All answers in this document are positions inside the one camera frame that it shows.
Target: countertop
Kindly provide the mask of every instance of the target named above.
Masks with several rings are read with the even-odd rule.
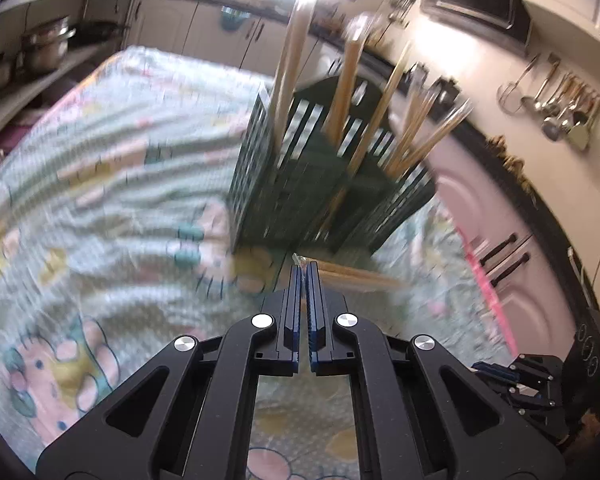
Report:
[[[266,6],[250,5],[244,0],[196,0],[213,5],[221,5],[232,7],[237,10],[243,10],[256,14],[269,20],[276,20],[281,23],[288,22],[288,15],[279,12],[275,8]],[[336,49],[344,49],[344,41],[339,36],[330,34],[327,30],[316,27],[310,28],[310,34],[318,40],[329,43]],[[387,59],[379,57],[378,54],[366,50],[363,52],[360,63],[366,68],[388,79],[395,65]],[[405,93],[408,85],[405,81],[401,81],[398,85],[398,91]],[[439,116],[444,113],[444,110],[433,108],[432,116]],[[497,136],[498,132],[490,132],[491,136]],[[451,135],[460,142],[464,148],[469,151],[490,174],[491,178],[498,184],[502,192],[506,195],[509,201],[516,207],[525,222],[529,225],[538,243],[542,247],[544,255],[547,257],[554,273],[562,286],[565,297],[569,302],[572,314],[576,320],[576,324],[584,317],[589,317],[587,313],[588,304],[584,296],[580,282],[574,273],[571,263],[567,256],[567,250],[571,247],[571,243],[567,238],[564,230],[558,223],[557,219],[547,207],[538,193],[534,192],[534,198],[527,194],[518,184],[516,178],[507,171],[502,160],[498,158],[491,148],[486,143],[486,136],[480,132],[469,120],[464,120],[457,126]],[[577,254],[575,256],[578,266],[581,265]],[[595,293],[590,284],[589,278],[585,272],[585,287],[589,293],[589,297],[593,302],[593,308],[599,310],[596,301]]]

